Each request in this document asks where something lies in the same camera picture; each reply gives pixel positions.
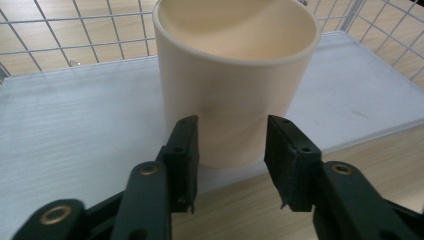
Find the cup rim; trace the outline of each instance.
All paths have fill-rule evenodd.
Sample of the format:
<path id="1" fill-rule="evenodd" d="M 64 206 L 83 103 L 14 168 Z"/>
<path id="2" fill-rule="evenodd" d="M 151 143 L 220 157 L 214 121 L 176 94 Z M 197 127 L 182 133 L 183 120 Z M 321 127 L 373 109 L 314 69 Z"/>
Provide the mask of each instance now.
<path id="1" fill-rule="evenodd" d="M 153 7 L 152 15 L 153 15 L 153 24 L 154 27 L 160 31 L 162 35 L 165 36 L 169 41 L 173 42 L 175 45 L 177 45 L 179 48 L 185 50 L 186 52 L 195 55 L 199 58 L 208 59 L 210 61 L 214 62 L 220 62 L 230 65 L 243 65 L 243 66 L 266 66 L 266 65 L 280 65 L 285 64 L 289 62 L 294 62 L 298 59 L 301 59 L 308 55 L 309 53 L 313 52 L 313 50 L 318 45 L 320 39 L 321 39 L 321 27 L 318 23 L 318 20 L 312 15 L 311 12 L 309 12 L 307 9 L 305 9 L 300 2 L 297 0 L 289 0 L 292 1 L 294 4 L 298 4 L 298 7 L 301 7 L 303 11 L 306 11 L 307 15 L 309 16 L 310 20 L 312 20 L 315 23 L 315 36 L 314 39 L 311 41 L 307 47 L 302 49 L 301 51 L 298 51 L 294 54 L 291 54 L 289 56 L 271 59 L 271 60 L 246 60 L 246 59 L 236 59 L 236 58 L 229 58 L 229 57 L 223 57 L 214 55 L 205 51 L 198 50 L 196 48 L 190 47 L 188 44 L 185 44 L 178 38 L 174 37 L 172 34 L 170 34 L 168 31 L 165 30 L 165 28 L 160 23 L 159 17 L 158 17 L 158 11 L 160 4 L 163 1 L 169 1 L 169 0 L 159 0 L 156 2 L 155 6 Z"/>

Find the cup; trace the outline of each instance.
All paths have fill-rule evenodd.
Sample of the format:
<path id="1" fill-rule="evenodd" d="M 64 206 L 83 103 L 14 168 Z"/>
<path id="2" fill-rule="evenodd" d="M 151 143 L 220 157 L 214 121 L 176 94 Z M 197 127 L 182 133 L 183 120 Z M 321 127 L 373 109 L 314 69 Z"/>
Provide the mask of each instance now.
<path id="1" fill-rule="evenodd" d="M 160 0 L 153 23 L 169 132 L 195 114 L 202 165 L 260 159 L 267 115 L 284 116 L 318 45 L 315 17 L 296 0 Z"/>

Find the metal wire grid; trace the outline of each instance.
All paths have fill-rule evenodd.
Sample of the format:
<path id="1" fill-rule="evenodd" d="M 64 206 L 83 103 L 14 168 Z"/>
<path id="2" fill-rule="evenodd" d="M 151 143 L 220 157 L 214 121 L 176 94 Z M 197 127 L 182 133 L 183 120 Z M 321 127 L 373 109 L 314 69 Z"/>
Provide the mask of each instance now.
<path id="1" fill-rule="evenodd" d="M 124 54 L 124 49 L 123 49 L 123 44 L 126 43 L 135 43 L 135 42 L 143 42 L 144 43 L 144 48 L 145 48 L 145 52 L 138 54 L 137 56 L 132 56 L 132 57 L 143 57 L 143 56 L 151 56 L 151 55 L 155 55 L 155 45 L 154 45 L 154 36 L 150 36 L 147 33 L 147 29 L 146 29 L 146 15 L 151 15 L 152 12 L 151 11 L 144 11 L 143 10 L 143 4 L 141 0 L 138 0 L 138 7 L 137 9 L 135 9 L 135 12 L 126 12 L 126 13 L 122 13 L 122 14 L 115 14 L 113 13 L 113 9 L 111 6 L 111 1 L 110 0 L 105 0 L 106 5 L 107 5 L 107 10 L 108 10 L 108 14 L 103 14 L 103 15 L 94 15 L 94 16 L 84 16 L 83 14 L 81 14 L 81 8 L 80 6 L 77 4 L 76 0 L 72 0 L 73 2 L 73 6 L 75 8 L 76 13 L 78 14 L 77 17 L 66 17 L 66 18 L 47 18 L 42 7 L 39 4 L 38 0 L 34 0 L 34 4 L 37 7 L 39 13 L 42 16 L 42 19 L 31 19 L 31 20 L 9 20 L 8 17 L 6 16 L 6 13 L 3 11 L 2 8 L 0 8 L 0 14 L 2 16 L 2 18 L 4 19 L 4 21 L 0 22 L 0 26 L 4 26 L 7 25 L 9 27 L 9 29 L 13 32 L 14 36 L 16 37 L 15 41 L 19 41 L 20 46 L 23 49 L 21 50 L 16 50 L 13 49 L 14 47 L 16 48 L 16 45 L 11 46 L 9 49 L 3 50 L 0 52 L 0 72 L 3 76 L 11 76 L 11 75 L 17 75 L 17 74 L 22 74 L 22 73 L 31 73 L 31 72 L 36 72 L 36 71 L 43 71 L 43 70 L 52 70 L 51 68 L 45 69 L 45 67 L 42 67 L 40 64 L 40 61 L 42 61 L 41 59 L 37 59 L 34 55 L 36 53 L 41 53 L 41 52 L 54 52 L 54 51 L 60 51 L 61 52 L 61 57 L 65 60 L 66 66 L 67 67 L 73 67 L 76 65 L 80 65 L 81 63 L 78 61 L 78 59 L 70 59 L 68 57 L 68 54 L 66 54 L 66 50 L 70 50 L 70 49 L 82 49 L 82 48 L 90 48 L 91 52 L 92 52 L 92 56 L 95 59 L 94 63 L 100 63 L 100 62 L 105 62 L 102 61 L 102 59 L 99 58 L 99 50 L 96 50 L 96 47 L 101 47 L 101 46 L 113 46 L 113 45 L 118 45 L 119 46 L 119 52 L 120 52 L 120 56 L 118 58 L 112 58 L 112 59 L 107 59 L 106 61 L 111 61 L 111 60 L 123 60 L 123 59 L 127 59 L 127 57 L 125 56 L 126 54 Z M 137 29 L 138 31 L 143 33 L 143 37 L 141 38 L 132 38 L 132 39 L 126 39 L 123 40 L 120 38 L 120 34 L 118 31 L 118 27 L 116 24 L 116 19 L 117 18 L 123 18 L 123 17 L 132 17 L 132 16 L 139 16 L 140 17 L 140 25 L 139 25 L 139 29 Z M 110 19 L 112 22 L 112 26 L 113 26 L 113 31 L 115 34 L 115 40 L 113 41 L 107 41 L 107 42 L 93 42 L 92 40 L 92 36 L 90 34 L 90 31 L 87 29 L 87 21 L 89 20 L 93 20 L 93 19 Z M 79 44 L 79 45 L 68 45 L 68 46 L 64 46 L 63 44 L 61 44 L 61 41 L 59 41 L 59 38 L 57 36 L 57 34 L 55 33 L 55 31 L 53 30 L 51 23 L 55 23 L 55 22 L 72 22 L 72 21 L 80 21 L 81 26 L 84 30 L 85 33 L 85 37 L 88 41 L 88 44 Z M 45 47 L 45 48 L 30 48 L 27 46 L 26 41 L 24 41 L 24 39 L 21 37 L 21 34 L 18 33 L 18 31 L 16 30 L 15 26 L 17 25 L 24 25 L 24 24 L 34 24 L 34 23 L 45 23 L 49 33 L 51 34 L 51 36 L 54 39 L 54 44 Z M 23 61 L 26 62 L 26 64 L 33 64 L 35 66 L 35 69 L 33 67 L 30 67 L 29 69 L 25 69 L 27 66 L 18 66 L 16 67 L 16 62 L 19 61 L 19 58 L 23 58 L 22 54 L 25 54 L 26 56 L 29 56 L 29 58 L 31 59 L 30 62 L 28 61 Z"/>
<path id="2" fill-rule="evenodd" d="M 106 61 L 123 60 L 133 57 L 146 57 L 155 55 L 155 37 L 154 33 L 152 33 L 151 23 L 151 6 L 153 6 L 154 2 L 150 0 L 150 7 L 148 10 L 145 10 L 143 8 L 143 3 L 147 0 L 135 0 L 137 1 L 137 7 L 135 6 L 135 4 L 133 4 L 132 7 L 132 9 L 136 10 L 135 12 L 114 13 L 114 7 L 111 4 L 111 0 L 102 1 L 106 3 L 105 8 L 107 11 L 104 14 L 87 15 L 82 14 L 82 11 L 84 11 L 84 7 L 81 7 L 79 4 L 77 4 L 76 0 L 73 0 L 73 8 L 75 8 L 77 16 L 66 18 L 48 18 L 39 3 L 39 0 L 34 0 L 34 4 L 39 13 L 41 14 L 40 19 L 9 20 L 6 16 L 6 13 L 0 8 L 0 14 L 3 17 L 3 21 L 0 22 L 0 27 L 8 27 L 9 30 L 13 32 L 16 38 L 15 41 L 18 41 L 21 45 L 21 48 L 23 48 L 20 50 L 13 49 L 13 47 L 11 49 L 8 49 L 7 47 L 6 49 L 1 49 L 0 79 L 3 79 L 4 76 L 10 75 L 52 70 L 54 68 L 63 68 L 66 66 L 73 67 L 80 65 L 81 63 L 91 64 Z M 422 77 L 424 68 L 424 20 L 422 18 L 421 11 L 424 10 L 421 6 L 417 5 L 417 0 L 415 2 L 408 2 L 406 0 L 300 0 L 300 2 L 304 3 L 304 5 L 307 5 L 307 8 L 314 12 L 314 14 L 317 16 L 318 20 L 321 23 L 323 32 L 339 30 L 347 31 L 364 45 L 371 45 L 370 43 L 372 43 L 372 46 L 374 46 L 372 50 L 377 55 L 386 60 L 389 64 L 391 64 L 393 67 L 400 70 L 400 72 L 403 71 L 402 69 L 405 68 L 404 65 L 408 62 L 422 61 L 423 64 L 418 64 L 418 69 L 414 69 L 412 71 L 413 74 L 407 76 L 411 80 Z M 396 14 L 400 17 L 396 20 L 396 22 L 393 23 L 393 27 L 391 29 L 387 29 L 387 27 L 380 26 L 380 22 L 385 19 L 385 15 L 388 13 L 394 14 L 394 12 L 396 12 Z M 140 21 L 135 25 L 138 25 L 137 31 L 142 33 L 142 37 L 123 39 L 119 32 L 117 21 L 124 17 L 134 16 L 139 17 L 140 19 Z M 100 42 L 93 40 L 94 36 L 91 33 L 90 29 L 88 29 L 87 25 L 90 20 L 96 19 L 108 19 L 111 21 L 112 24 L 109 24 L 109 28 L 112 28 L 115 39 L 112 39 L 111 41 Z M 414 35 L 412 36 L 412 41 L 405 40 L 403 36 L 399 36 L 398 34 L 398 30 L 404 27 L 404 23 L 409 24 L 411 20 L 415 21 L 415 27 L 411 28 L 409 26 L 408 29 L 412 30 L 408 30 L 409 32 L 407 32 L 407 35 L 408 39 L 411 39 L 411 35 Z M 80 26 L 82 26 L 86 41 L 88 42 L 87 44 L 63 44 L 55 33 L 54 28 L 52 27 L 53 23 L 74 21 L 80 22 Z M 51 44 L 48 47 L 29 47 L 25 39 L 23 39 L 19 34 L 19 31 L 16 30 L 16 26 L 34 23 L 45 24 L 45 26 L 48 28 L 50 35 L 54 39 L 54 41 L 51 41 Z M 375 48 L 375 41 L 380 41 L 377 48 Z M 125 50 L 124 46 L 125 44 L 129 43 L 143 43 L 143 49 L 145 51 L 138 52 L 137 54 L 127 54 L 127 51 Z M 386 47 L 389 47 L 396 43 L 399 45 L 396 54 L 394 54 L 392 51 L 389 53 L 384 51 Z M 102 59 L 101 57 L 99 57 L 99 54 L 102 52 L 99 50 L 100 47 L 106 47 L 105 49 L 103 49 L 105 51 L 112 51 L 112 47 L 116 45 L 118 46 L 119 54 L 115 54 L 114 57 L 109 57 L 106 59 Z M 72 49 L 90 49 L 90 55 L 92 55 L 92 58 L 94 58 L 94 62 L 84 62 L 83 58 L 82 60 L 80 60 L 79 57 L 71 58 L 69 56 L 70 54 L 67 52 Z M 65 66 L 55 66 L 53 68 L 49 66 L 42 66 L 42 64 L 40 64 L 40 61 L 42 61 L 42 59 L 40 59 L 40 57 L 35 56 L 38 53 L 57 51 L 61 53 L 60 58 L 62 59 L 55 61 L 63 62 L 64 59 L 66 62 Z M 25 69 L 22 64 L 17 65 L 17 62 L 20 62 L 20 60 L 24 59 L 25 57 L 29 57 L 30 61 L 26 60 L 22 62 L 28 65 L 33 65 L 35 66 L 35 68 L 30 67 L 28 69 Z"/>

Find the cylindrical container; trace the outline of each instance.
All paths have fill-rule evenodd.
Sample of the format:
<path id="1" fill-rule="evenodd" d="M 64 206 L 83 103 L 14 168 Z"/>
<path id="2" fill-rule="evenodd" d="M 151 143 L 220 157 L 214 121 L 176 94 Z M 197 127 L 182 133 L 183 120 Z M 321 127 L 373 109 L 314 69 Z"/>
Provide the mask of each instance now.
<path id="1" fill-rule="evenodd" d="M 283 116 L 320 39 L 296 0 L 160 0 L 153 22 L 168 130 L 199 116 L 201 164 L 264 154 L 267 115 Z"/>

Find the table surface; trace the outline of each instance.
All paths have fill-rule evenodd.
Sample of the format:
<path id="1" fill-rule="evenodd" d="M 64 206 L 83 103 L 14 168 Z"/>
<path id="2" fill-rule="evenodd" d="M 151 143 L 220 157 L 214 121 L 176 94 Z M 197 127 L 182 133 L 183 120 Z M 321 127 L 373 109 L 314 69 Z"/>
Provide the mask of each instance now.
<path id="1" fill-rule="evenodd" d="M 325 154 L 356 166 L 386 199 L 421 212 L 424 126 Z M 196 213 L 173 214 L 174 239 L 317 239 L 312 214 L 280 210 L 264 174 L 198 196 Z"/>

